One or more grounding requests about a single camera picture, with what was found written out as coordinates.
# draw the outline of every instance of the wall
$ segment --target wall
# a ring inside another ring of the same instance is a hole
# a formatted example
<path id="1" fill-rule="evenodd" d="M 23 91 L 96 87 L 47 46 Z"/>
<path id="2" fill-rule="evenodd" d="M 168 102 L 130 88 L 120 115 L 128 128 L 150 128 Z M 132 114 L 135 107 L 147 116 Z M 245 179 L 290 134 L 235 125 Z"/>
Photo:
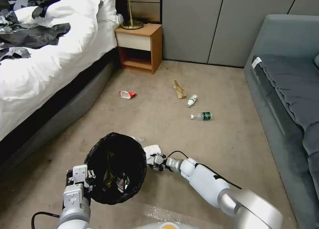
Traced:
<path id="1" fill-rule="evenodd" d="M 319 15 L 319 0 L 295 0 L 291 15 Z"/>
<path id="2" fill-rule="evenodd" d="M 319 15 L 319 0 L 162 0 L 165 59 L 243 67 L 266 15 Z"/>
<path id="3" fill-rule="evenodd" d="M 131 0 L 134 19 L 145 23 L 160 22 L 160 0 Z"/>

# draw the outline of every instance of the carpet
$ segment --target carpet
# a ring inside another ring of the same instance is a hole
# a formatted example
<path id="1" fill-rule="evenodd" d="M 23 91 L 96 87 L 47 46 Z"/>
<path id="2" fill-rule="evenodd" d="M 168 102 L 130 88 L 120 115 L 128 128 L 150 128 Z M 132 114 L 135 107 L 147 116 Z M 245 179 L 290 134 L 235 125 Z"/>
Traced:
<path id="1" fill-rule="evenodd" d="M 178 99 L 174 79 L 186 98 Z M 120 98 L 120 90 L 137 96 Z M 192 94 L 198 100 L 187 108 Z M 213 120 L 190 119 L 207 111 Z M 243 70 L 174 61 L 163 61 L 154 75 L 122 69 L 114 73 L 88 113 L 10 172 L 0 185 L 0 227 L 27 228 L 37 211 L 60 214 L 67 169 L 82 164 L 109 132 L 145 138 L 143 146 L 159 144 L 166 155 L 183 151 L 268 200 L 284 215 L 284 228 L 297 228 Z M 91 204 L 94 229 L 134 228 L 159 220 L 233 228 L 231 219 L 169 171 L 148 170 L 141 191 L 123 204 Z M 37 229 L 56 225 L 56 218 L 36 219 Z"/>

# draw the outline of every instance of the white bedsheet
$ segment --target white bedsheet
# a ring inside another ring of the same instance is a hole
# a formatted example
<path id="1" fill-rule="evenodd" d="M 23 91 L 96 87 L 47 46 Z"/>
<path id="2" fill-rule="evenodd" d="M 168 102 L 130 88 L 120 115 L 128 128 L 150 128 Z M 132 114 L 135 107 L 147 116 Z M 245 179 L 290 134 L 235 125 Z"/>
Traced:
<path id="1" fill-rule="evenodd" d="M 117 46 L 114 30 L 121 17 L 115 0 L 60 0 L 51 5 L 46 17 L 30 16 L 33 7 L 16 11 L 22 23 L 51 27 L 70 23 L 57 46 L 27 48 L 31 58 L 5 59 L 0 65 L 0 140 L 40 108 L 81 71 Z"/>

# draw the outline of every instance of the sofa armrest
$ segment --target sofa armrest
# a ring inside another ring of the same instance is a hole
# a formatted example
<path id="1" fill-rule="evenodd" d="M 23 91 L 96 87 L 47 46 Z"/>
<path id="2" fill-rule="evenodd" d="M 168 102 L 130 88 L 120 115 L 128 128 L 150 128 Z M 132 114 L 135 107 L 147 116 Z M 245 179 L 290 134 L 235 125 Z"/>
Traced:
<path id="1" fill-rule="evenodd" d="M 319 54 L 319 16 L 267 15 L 245 68 L 257 54 L 313 60 Z"/>

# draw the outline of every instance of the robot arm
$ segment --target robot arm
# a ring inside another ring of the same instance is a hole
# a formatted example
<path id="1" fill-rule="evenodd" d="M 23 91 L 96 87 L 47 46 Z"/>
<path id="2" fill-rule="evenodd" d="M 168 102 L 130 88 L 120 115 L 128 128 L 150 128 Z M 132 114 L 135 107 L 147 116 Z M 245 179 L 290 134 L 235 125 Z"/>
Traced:
<path id="1" fill-rule="evenodd" d="M 233 217 L 235 229 L 282 227 L 283 216 L 274 206 L 249 190 L 230 189 L 221 176 L 194 159 L 180 160 L 155 154 L 147 163 L 154 170 L 169 169 L 179 173 L 209 204 Z M 87 165 L 81 165 L 68 171 L 68 175 L 58 229 L 89 229 L 92 187 L 88 181 L 94 179 L 94 172 L 89 171 Z"/>
<path id="2" fill-rule="evenodd" d="M 179 172 L 213 207 L 234 217 L 235 228 L 281 229 L 279 210 L 249 190 L 231 190 L 224 179 L 194 159 L 167 158 L 166 167 Z"/>

